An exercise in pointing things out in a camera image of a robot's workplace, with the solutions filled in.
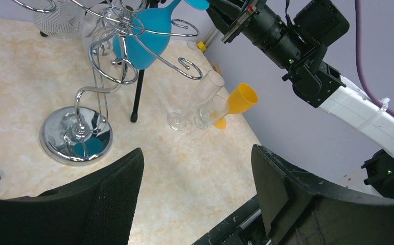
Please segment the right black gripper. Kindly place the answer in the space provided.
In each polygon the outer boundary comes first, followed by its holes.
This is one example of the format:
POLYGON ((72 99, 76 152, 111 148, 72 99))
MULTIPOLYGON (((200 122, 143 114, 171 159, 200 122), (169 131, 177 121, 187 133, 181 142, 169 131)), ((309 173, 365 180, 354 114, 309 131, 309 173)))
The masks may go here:
POLYGON ((215 27, 225 34, 221 41, 231 43, 264 9, 266 0, 213 0, 206 10, 215 27))

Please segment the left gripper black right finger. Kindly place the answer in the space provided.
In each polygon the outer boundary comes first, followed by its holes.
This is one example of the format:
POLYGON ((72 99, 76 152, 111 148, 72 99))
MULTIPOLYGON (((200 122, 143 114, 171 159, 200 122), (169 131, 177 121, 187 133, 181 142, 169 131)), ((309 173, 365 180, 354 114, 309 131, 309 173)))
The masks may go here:
POLYGON ((272 244, 394 244, 394 199, 337 185, 262 145, 251 167, 272 244))

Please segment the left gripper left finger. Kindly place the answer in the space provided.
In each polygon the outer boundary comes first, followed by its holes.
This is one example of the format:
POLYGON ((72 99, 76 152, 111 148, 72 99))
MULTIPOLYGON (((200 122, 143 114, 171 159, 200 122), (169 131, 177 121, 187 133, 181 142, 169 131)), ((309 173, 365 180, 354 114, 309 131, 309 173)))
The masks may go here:
POLYGON ((143 172, 135 148, 36 197, 0 200, 0 244, 127 244, 143 172))

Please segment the clear flute glass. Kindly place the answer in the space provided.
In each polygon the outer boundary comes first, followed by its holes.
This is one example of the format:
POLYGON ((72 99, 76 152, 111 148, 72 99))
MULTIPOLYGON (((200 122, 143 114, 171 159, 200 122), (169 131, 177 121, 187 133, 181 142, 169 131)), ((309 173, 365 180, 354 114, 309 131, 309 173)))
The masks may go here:
POLYGON ((188 99, 188 104, 185 109, 179 112, 170 112, 167 115, 169 126, 176 131, 184 130, 196 114, 196 111, 216 95, 224 84, 225 81, 223 77, 218 72, 210 70, 198 81, 193 93, 188 99))

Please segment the blue wine glass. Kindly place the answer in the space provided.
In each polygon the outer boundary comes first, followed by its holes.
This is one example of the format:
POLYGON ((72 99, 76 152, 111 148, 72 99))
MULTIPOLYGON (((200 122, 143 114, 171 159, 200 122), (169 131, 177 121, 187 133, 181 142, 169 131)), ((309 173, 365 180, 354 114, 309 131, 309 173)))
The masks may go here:
POLYGON ((180 1, 172 1, 164 8, 148 8, 138 13, 133 20, 136 26, 144 25, 145 31, 134 29, 137 37, 127 36, 126 46, 128 60, 138 70, 146 69, 156 60, 156 55, 161 55, 170 41, 170 36, 153 34, 151 31, 171 33, 172 13, 180 1))

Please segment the orange wine glass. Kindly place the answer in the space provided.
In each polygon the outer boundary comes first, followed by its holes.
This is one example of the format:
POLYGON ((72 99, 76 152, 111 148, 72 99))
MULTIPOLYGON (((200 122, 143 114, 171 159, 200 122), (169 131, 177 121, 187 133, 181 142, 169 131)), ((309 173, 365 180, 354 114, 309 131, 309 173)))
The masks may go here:
POLYGON ((258 101, 259 97, 251 86, 246 83, 239 84, 227 100, 223 97, 215 99, 214 126, 218 129, 225 129, 227 114, 242 114, 256 105, 258 101))

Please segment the clear wine glass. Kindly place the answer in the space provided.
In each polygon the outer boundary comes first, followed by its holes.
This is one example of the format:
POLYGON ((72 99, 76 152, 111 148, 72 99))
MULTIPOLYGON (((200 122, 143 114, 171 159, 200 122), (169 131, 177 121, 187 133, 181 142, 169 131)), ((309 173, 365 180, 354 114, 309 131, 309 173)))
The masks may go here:
POLYGON ((205 130, 209 125, 213 125, 222 119, 229 112, 229 104, 227 100, 215 95, 203 104, 194 117, 194 124, 196 127, 205 130))

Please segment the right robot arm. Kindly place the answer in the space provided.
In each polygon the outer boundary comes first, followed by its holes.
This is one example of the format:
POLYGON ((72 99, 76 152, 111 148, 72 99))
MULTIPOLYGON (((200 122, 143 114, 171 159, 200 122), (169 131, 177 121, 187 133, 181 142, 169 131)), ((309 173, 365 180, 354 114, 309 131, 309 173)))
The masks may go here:
POLYGON ((276 14, 265 1, 206 1, 204 10, 224 43, 243 34, 279 68, 282 79, 307 104, 339 118, 380 146, 365 161, 367 178, 381 196, 394 199, 394 111, 367 85, 361 63, 360 2, 355 1, 355 59, 360 85, 324 61, 331 44, 350 28, 331 1, 310 1, 294 18, 276 14))

